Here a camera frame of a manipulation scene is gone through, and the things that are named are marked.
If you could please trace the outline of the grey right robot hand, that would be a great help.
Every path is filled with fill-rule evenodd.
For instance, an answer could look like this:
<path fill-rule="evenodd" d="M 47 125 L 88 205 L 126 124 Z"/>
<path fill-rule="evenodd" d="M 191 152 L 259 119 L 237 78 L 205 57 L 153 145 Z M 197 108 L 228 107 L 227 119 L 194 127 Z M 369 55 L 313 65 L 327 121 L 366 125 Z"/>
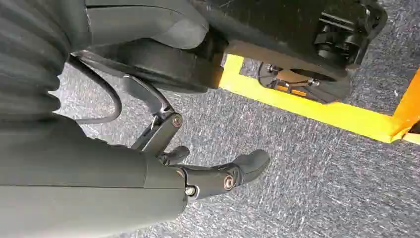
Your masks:
<path fill-rule="evenodd" d="M 88 137 L 51 94 L 70 53 L 90 44 L 82 0 L 0 3 L 0 235 L 102 237 L 176 219 L 189 201 L 225 194 L 268 167 L 256 150 L 210 168 Z"/>

